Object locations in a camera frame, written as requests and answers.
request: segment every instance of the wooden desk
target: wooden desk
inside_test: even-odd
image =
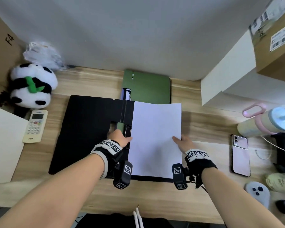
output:
[[[76,68],[57,73],[58,88],[52,94],[42,141],[26,144],[12,182],[0,184],[0,206],[11,207],[27,192],[49,177],[48,170],[60,132],[70,95],[119,98],[123,72]],[[265,173],[274,172],[269,160],[257,157],[255,150],[268,152],[270,147],[262,138],[249,139],[251,177],[241,177],[229,171],[229,135],[236,133],[236,124],[245,120],[240,113],[201,106],[199,81],[172,79],[172,103],[182,103],[182,133],[189,134],[199,148],[210,153],[218,169],[241,186]],[[272,199],[285,199],[281,193],[272,193]],[[189,184],[179,191],[172,183],[132,180],[124,190],[114,188],[111,179],[100,180],[84,204],[82,211],[130,215],[139,204],[143,217],[164,217],[172,220],[223,223],[208,194]],[[285,215],[275,206],[273,213],[285,223]]]

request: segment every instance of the air conditioner remote control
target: air conditioner remote control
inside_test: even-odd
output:
[[[41,141],[46,118],[47,110],[33,110],[29,119],[28,126],[23,137],[24,143],[37,143]]]

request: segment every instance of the sheet of white paper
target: sheet of white paper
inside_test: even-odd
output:
[[[181,103],[134,103],[128,161],[132,175],[173,178],[172,165],[182,155],[172,136],[181,138]]]

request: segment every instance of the forearm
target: forearm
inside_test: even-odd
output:
[[[96,154],[74,163],[29,192],[0,219],[0,227],[71,227],[103,170]]]
[[[216,168],[206,168],[202,181],[228,228],[285,228],[262,204]]]

